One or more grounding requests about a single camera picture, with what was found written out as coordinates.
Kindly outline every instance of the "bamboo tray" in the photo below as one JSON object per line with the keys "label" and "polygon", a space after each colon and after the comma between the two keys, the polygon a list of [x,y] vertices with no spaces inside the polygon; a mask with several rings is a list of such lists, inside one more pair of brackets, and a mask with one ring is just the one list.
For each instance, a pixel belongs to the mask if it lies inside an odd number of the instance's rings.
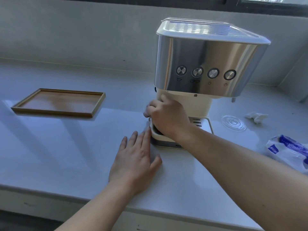
{"label": "bamboo tray", "polygon": [[40,88],[12,107],[16,113],[35,113],[93,117],[104,92],[71,91]]}

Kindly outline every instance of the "person's right hand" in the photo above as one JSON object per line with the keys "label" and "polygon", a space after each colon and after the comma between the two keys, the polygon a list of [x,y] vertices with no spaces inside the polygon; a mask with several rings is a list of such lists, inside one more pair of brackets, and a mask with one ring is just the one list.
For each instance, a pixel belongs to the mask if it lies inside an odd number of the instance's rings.
{"label": "person's right hand", "polygon": [[174,140],[176,134],[183,131],[190,121],[178,101],[170,100],[164,94],[161,95],[161,100],[152,100],[143,114],[152,118],[153,124],[161,133]]}

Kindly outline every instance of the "plastic packaging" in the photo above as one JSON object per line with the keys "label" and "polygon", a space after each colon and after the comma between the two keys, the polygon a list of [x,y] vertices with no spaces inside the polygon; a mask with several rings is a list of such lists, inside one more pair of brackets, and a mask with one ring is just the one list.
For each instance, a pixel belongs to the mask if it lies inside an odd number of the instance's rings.
{"label": "plastic packaging", "polygon": [[308,145],[288,136],[272,137],[267,144],[267,155],[293,169],[308,175]]}

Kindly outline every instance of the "clear plastic lid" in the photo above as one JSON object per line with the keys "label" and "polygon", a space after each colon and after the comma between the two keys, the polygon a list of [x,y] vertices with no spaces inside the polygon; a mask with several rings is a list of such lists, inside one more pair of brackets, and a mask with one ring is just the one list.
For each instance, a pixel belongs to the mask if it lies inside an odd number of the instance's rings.
{"label": "clear plastic lid", "polygon": [[197,19],[164,19],[157,30],[157,34],[175,38],[191,38],[246,44],[270,44],[270,41],[267,38],[238,28],[232,24]]}

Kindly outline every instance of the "white countertop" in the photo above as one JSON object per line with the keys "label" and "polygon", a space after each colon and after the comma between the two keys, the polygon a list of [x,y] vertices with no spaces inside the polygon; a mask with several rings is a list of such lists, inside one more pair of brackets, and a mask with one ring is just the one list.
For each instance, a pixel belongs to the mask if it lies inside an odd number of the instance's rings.
{"label": "white countertop", "polygon": [[[147,125],[145,105],[155,98],[147,73],[0,60],[0,184],[69,197],[91,199],[108,182],[124,135]],[[38,88],[106,92],[92,119],[16,115],[10,107]],[[261,125],[244,118],[269,114]],[[263,153],[267,140],[284,134],[308,143],[308,108],[277,88],[247,85],[235,103],[213,101],[214,133]],[[241,118],[243,132],[224,127],[224,115]],[[196,220],[260,229],[224,192],[211,174],[187,151],[152,146],[163,165],[149,189],[129,208]]]}

